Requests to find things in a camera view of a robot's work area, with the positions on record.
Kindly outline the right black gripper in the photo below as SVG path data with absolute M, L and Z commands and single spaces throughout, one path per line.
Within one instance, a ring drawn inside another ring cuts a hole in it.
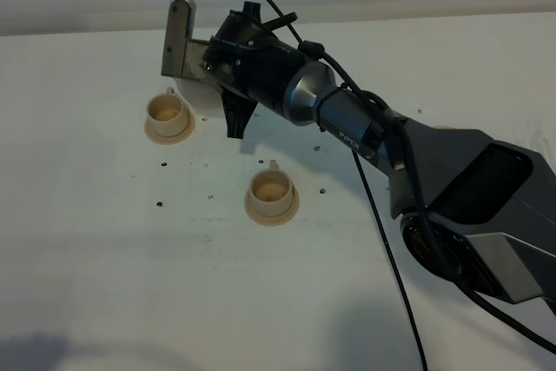
M 222 86 L 228 138 L 243 138 L 259 104 L 290 122 L 309 120 L 308 109 L 291 103 L 292 81 L 308 58 L 275 34 L 297 15 L 290 12 L 263 22 L 260 12 L 261 6 L 252 2 L 230 11 L 203 56 L 210 76 Z

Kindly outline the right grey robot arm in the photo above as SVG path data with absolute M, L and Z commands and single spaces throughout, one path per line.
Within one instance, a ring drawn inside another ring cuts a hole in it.
M 261 104 L 291 123 L 316 124 L 388 179 L 390 213 L 428 271 L 517 304 L 555 298 L 555 174 L 534 151 L 476 129 L 426 126 L 366 91 L 335 81 L 323 47 L 292 47 L 260 7 L 231 11 L 202 60 L 222 86 L 228 135 L 242 136 Z

